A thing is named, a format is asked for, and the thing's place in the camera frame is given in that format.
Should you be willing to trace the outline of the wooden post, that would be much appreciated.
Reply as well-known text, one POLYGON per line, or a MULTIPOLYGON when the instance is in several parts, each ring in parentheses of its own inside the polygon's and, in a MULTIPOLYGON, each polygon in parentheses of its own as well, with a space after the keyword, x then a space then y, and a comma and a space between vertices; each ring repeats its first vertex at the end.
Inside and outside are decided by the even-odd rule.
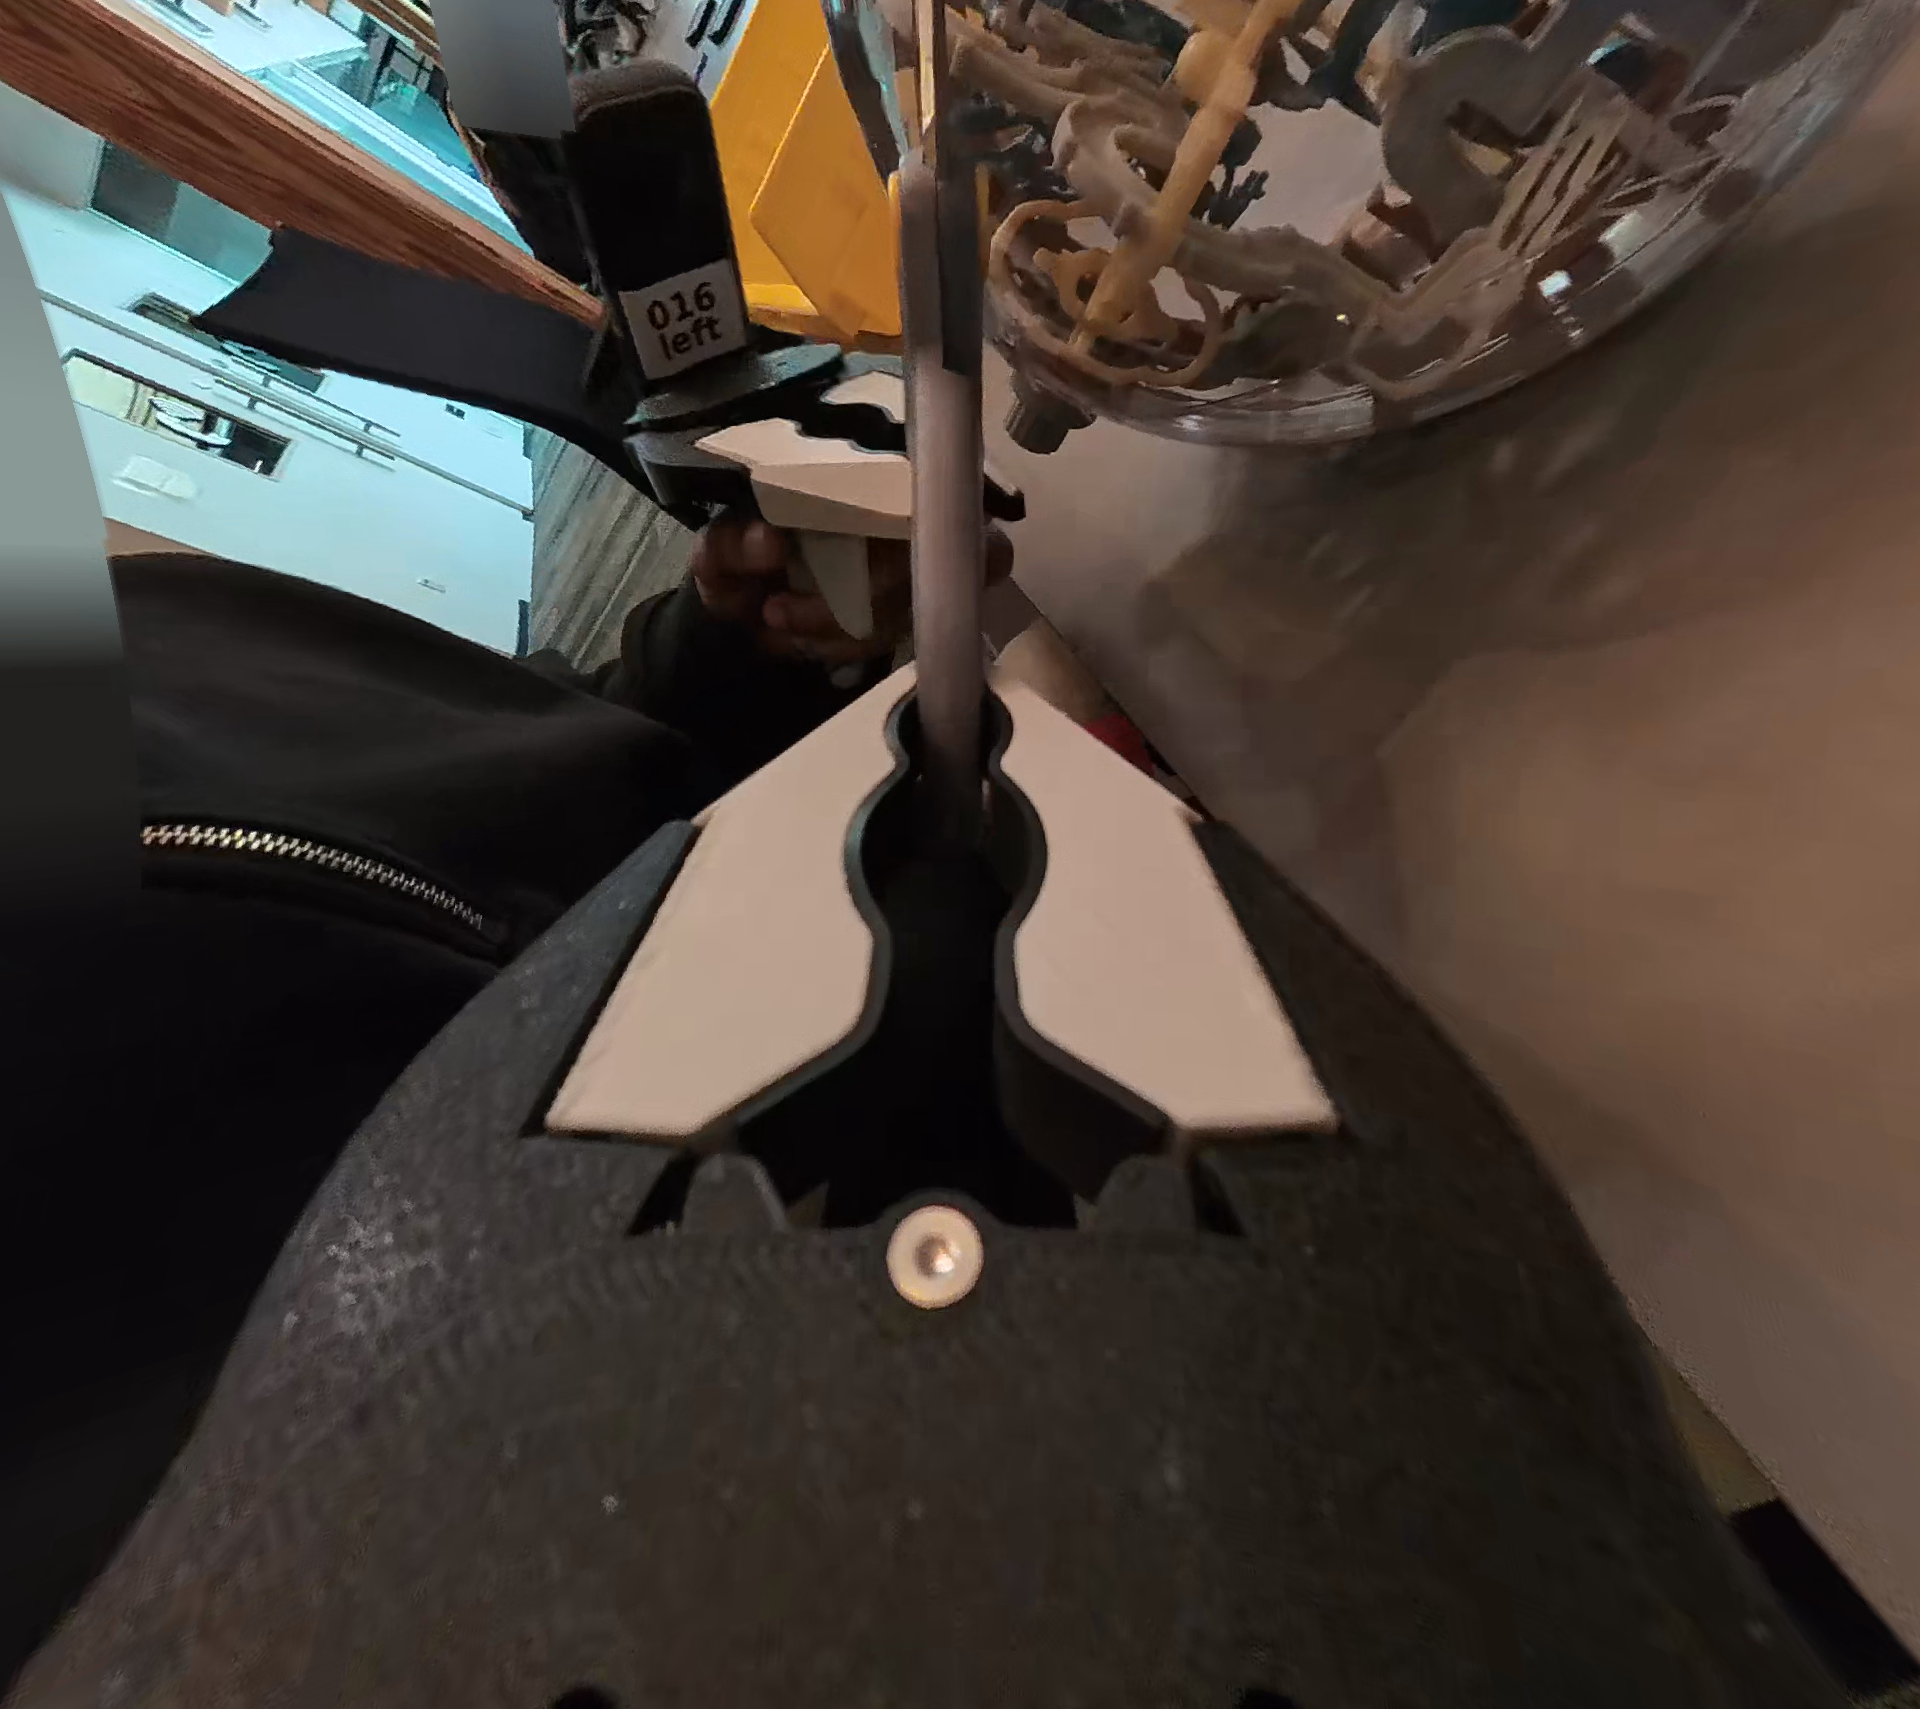
POLYGON ((128 0, 2 0, 2 77, 267 229, 605 318, 597 296, 128 0))

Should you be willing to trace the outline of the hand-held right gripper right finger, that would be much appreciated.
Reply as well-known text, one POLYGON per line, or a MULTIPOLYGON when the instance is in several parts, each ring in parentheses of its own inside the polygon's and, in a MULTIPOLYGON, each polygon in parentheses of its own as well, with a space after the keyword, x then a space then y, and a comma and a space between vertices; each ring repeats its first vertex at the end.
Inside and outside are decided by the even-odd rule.
POLYGON ((1024 1034, 1181 1138, 1337 1128, 1198 814, 1035 689, 990 689, 1023 835, 1003 951, 1024 1034))

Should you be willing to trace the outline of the clear plastic maze ball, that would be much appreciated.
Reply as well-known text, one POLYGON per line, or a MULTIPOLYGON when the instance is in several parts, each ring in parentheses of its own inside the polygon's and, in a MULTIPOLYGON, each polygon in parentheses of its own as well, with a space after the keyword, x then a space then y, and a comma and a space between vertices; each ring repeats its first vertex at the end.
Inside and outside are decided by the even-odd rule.
POLYGON ((1710 254, 1916 0, 822 0, 1006 436, 1331 444, 1710 254))

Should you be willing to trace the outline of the person's left hand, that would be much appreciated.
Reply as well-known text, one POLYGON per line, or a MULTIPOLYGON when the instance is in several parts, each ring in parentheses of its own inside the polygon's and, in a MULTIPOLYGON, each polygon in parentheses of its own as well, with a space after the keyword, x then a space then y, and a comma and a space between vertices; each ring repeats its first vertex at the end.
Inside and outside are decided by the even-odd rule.
POLYGON ((865 545, 872 628, 857 636, 821 593, 792 575, 788 532, 756 518, 722 517, 704 526, 691 552, 691 578, 709 615, 745 626, 756 645, 787 661, 822 668, 890 661, 912 630, 908 546, 865 545))

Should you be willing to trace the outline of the grey yellow scissors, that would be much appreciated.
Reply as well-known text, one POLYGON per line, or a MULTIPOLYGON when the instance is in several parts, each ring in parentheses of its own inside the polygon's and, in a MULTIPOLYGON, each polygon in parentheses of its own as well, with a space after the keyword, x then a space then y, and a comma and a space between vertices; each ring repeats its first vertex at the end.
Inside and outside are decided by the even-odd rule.
POLYGON ((977 850, 988 825, 988 517, 979 154, 958 109, 948 0, 908 0, 915 117, 901 160, 912 595, 928 835, 977 850))

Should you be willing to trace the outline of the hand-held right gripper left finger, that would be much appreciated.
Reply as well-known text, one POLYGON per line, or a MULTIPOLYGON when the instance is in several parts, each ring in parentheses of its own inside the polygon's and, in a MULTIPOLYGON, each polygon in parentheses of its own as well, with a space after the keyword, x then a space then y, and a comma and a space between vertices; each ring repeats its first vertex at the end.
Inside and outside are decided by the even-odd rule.
POLYGON ((549 1131, 694 1141, 855 1037, 880 938, 851 837, 898 769, 887 724, 912 689, 895 671, 694 818, 549 1131))

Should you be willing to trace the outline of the yellow plastic bin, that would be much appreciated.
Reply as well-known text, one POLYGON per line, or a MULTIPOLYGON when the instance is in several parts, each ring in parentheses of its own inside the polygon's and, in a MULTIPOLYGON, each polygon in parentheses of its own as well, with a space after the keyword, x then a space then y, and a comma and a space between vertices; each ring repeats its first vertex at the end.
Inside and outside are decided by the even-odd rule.
POLYGON ((876 162, 832 46, 822 0, 756 0, 711 99, 746 317, 895 350, 898 168, 876 162))

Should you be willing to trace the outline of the person's black jacket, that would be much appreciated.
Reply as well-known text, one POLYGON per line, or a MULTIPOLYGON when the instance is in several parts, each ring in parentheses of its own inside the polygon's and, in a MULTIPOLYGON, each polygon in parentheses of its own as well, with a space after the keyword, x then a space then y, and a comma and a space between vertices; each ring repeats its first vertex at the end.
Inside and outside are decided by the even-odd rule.
POLYGON ((712 767, 588 671, 348 593, 179 552, 110 577, 130 887, 5 960, 5 1682, 393 1082, 712 767))

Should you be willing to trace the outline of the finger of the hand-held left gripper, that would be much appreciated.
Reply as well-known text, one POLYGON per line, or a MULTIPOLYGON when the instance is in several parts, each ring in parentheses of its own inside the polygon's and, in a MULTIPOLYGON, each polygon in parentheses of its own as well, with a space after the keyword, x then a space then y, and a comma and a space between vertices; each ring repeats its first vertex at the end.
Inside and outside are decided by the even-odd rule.
POLYGON ((867 452, 904 452, 904 381, 887 370, 843 376, 805 392, 796 407, 799 431, 817 442, 867 452))
POLYGON ((792 419, 761 419, 694 442, 746 477, 773 526, 834 536, 907 536, 915 525, 915 473, 904 452, 812 436, 792 419))

